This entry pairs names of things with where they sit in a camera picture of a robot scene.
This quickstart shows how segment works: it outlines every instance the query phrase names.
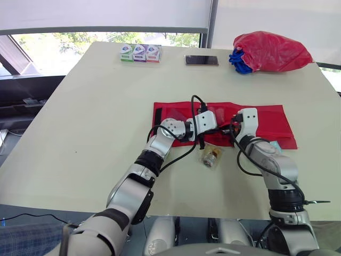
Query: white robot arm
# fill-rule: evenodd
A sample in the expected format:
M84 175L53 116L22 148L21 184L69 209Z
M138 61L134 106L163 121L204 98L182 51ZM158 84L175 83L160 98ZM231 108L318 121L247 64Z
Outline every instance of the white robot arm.
M47 255L119 255L130 225L140 223L153 198L151 188L175 139L194 141L197 135L217 128L212 111L202 110L186 122L166 119L144 150L111 191L107 208L99 212L64 239Z

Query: plastic bag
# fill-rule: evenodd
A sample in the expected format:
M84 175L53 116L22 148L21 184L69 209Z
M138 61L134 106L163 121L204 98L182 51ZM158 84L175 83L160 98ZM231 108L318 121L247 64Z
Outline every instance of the plastic bag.
M238 72L244 74L259 70L290 71L313 62L302 43L270 32L256 31L240 35L235 38L233 46L230 62Z

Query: white table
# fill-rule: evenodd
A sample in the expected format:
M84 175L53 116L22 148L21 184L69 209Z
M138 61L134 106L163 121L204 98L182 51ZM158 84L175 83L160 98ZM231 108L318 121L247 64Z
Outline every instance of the white table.
M164 47L161 63L124 63L121 44L94 43L52 94L0 169L0 203L97 212L145 145L155 101L284 106L298 150L311 220L341 220L340 100L316 64L282 74L240 75L226 50ZM216 55L219 67L187 67L185 54ZM188 147L172 149L168 160ZM149 214L268 219L261 178L238 170L225 148L217 169L198 150L160 175ZM243 165L256 171L250 164Z

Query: cable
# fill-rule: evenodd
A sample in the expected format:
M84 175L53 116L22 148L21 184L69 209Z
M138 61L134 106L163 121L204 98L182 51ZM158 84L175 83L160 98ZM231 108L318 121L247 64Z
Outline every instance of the cable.
M271 228L271 226L273 225L273 222L270 221L270 223L263 229L263 231L261 232L257 243L256 243L256 248L259 246L259 244L261 243L262 237L265 235L265 233L268 231L269 228Z
M287 183L291 184L295 189L297 189L297 191L300 193L301 197L302 197L302 203L303 204L307 204L308 202L305 201L305 196L304 196L304 193L303 191L299 188L299 186L297 184L295 184L294 182L292 182L291 180L289 180L287 177L284 177L276 172L273 172L263 166L261 166L260 164L258 164L256 161L254 161L247 153L246 151L241 147L241 145L239 144L239 142L236 140L234 134L233 134L233 120L231 120L231 123L230 123L230 135L231 135L231 138L233 140L233 142L238 146L238 148L240 149L240 151L247 157L247 159L249 159L249 161L251 163L253 163L255 166L257 166L258 168L262 169L264 172L267 172L267 173L270 173L284 181L286 181Z
M194 126L194 144L193 146L190 148L190 150L188 150L185 154L177 157L176 159L170 161L168 164L166 164L164 167L161 168L160 173L167 167L169 167L170 165L174 164L175 162L179 161L180 159L183 159L185 156L187 156L188 154L190 154L197 145L197 140L198 140L198 129L197 129L197 121L196 121L196 115L194 113L194 98L198 99L201 103L201 106L205 106L205 103L203 102L203 100L201 100L198 96L193 95L191 98L191 110L192 110L192 118L193 118L193 126Z
M145 235L145 239L147 239L147 232L145 231L144 220L143 220L143 229L144 229L144 235Z
M23 134L17 134L17 133L11 132L11 131L8 131L8 133L15 135L15 136L19 136L19 137L23 136Z
M65 223L65 224L68 224L66 221L57 218L57 217L54 216L53 214L34 215L34 214L30 214L30 213L21 213L21 214L18 214L18 215L16 215L16 216L13 216L13 217L10 217L10 218L2 219L1 221L4 221L4 220L12 220L12 219L15 219L15 218L20 217L20 216L23 216L23 215L29 215L29 216L32 216L32 217L52 216L52 217L55 218L56 220L59 220L59 221Z
M237 220L238 223L241 225L241 227L243 228L245 234L250 238L250 241L252 243L252 246L255 247L255 243L254 240L252 239L252 236L250 235L250 233L246 230L246 228L244 227L244 225L240 222L240 220Z
M238 155L237 155L237 164L238 164L239 169L240 169L243 173L245 173L245 174L247 174L247 175L263 177L263 175L261 175L261 174L248 172L248 171L246 171L246 170L241 166L241 164L240 164L240 159L239 159L241 153L242 153L242 152L241 152L241 150L240 150L240 151L238 152Z
M254 139L251 139L251 140L249 141L249 143L245 146L245 148L246 148L250 143L255 142L255 141L266 141L266 142L269 142L268 140L263 139L263 138L254 138ZM261 175L261 174L248 172L248 171L246 171L246 170L241 166L241 164L240 164L240 155L241 155L241 153L242 153L242 152L241 152L241 150L240 150L240 151L238 152L238 155L237 155L237 164L238 164L239 169L240 169L243 173L245 173L245 174L247 174L247 175L263 177L263 175Z
M159 128L162 128L162 129L164 129L164 130L166 130L171 136L174 137L174 139L179 140L179 139L176 137L176 135L175 135L173 132L171 132L169 129L165 128L163 125L157 124L157 125L154 125L154 126L150 129L150 131L149 131L149 133L148 133L148 136L147 136L147 143L148 143L148 141L149 141L149 139L150 139L151 133L154 131L155 128L158 128L158 127L159 127Z

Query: tree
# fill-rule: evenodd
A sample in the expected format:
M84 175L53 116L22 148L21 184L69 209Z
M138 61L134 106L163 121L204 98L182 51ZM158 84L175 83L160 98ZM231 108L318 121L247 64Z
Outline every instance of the tree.
M83 55L89 45L97 41L96 34L87 32L53 33L53 36L60 42L60 52L74 51Z
M136 32L69 32L53 33L53 36L59 40L60 52L73 51L79 55L83 55L89 46L96 41L131 44L142 43L140 34Z
M168 38L174 46L199 47L199 34L168 34Z
M108 42L142 44L142 38L136 32L111 32L107 33Z

